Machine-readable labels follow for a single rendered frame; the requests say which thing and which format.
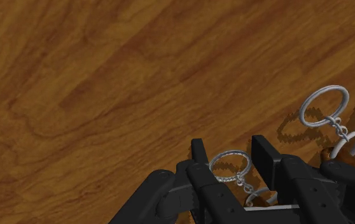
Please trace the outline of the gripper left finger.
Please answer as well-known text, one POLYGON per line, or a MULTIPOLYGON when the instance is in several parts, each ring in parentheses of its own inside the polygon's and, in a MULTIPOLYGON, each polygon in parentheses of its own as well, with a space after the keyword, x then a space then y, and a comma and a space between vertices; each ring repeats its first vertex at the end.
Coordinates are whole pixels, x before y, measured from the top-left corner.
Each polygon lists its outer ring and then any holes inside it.
POLYGON ((196 224, 238 223, 240 203, 216 180, 201 139, 191 140, 191 159, 176 172, 155 170, 140 184, 108 224, 175 224, 190 211, 196 224))

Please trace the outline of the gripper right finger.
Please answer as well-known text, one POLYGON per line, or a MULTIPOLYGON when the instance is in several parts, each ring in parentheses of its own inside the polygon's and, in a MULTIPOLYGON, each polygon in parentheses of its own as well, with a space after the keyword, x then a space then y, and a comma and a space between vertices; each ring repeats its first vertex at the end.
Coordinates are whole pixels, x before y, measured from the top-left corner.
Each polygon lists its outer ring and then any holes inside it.
POLYGON ((355 224, 355 167, 329 160, 316 169, 298 156, 279 153, 262 135, 252 137, 251 156, 280 204, 298 205, 253 211, 257 224, 355 224))

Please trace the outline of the silver keyring with brown fob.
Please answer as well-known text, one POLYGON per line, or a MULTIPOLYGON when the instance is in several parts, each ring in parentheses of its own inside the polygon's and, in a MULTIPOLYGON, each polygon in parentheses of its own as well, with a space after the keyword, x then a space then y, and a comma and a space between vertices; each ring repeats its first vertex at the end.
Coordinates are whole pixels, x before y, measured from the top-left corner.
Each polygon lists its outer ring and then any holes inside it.
POLYGON ((335 129, 338 140, 332 146, 325 146, 324 149, 321 150, 322 161, 335 158, 355 166, 355 107, 348 122, 343 122, 339 117, 339 115, 346 109, 348 103, 349 92, 345 87, 340 85, 328 85, 310 94, 308 98, 304 100, 298 111, 298 118, 306 127, 318 128, 324 125, 329 125, 335 129), (320 119, 316 122, 308 122, 305 119, 305 114, 311 102, 321 94, 332 90, 337 90, 342 94, 342 100, 336 111, 328 116, 321 115, 320 119))

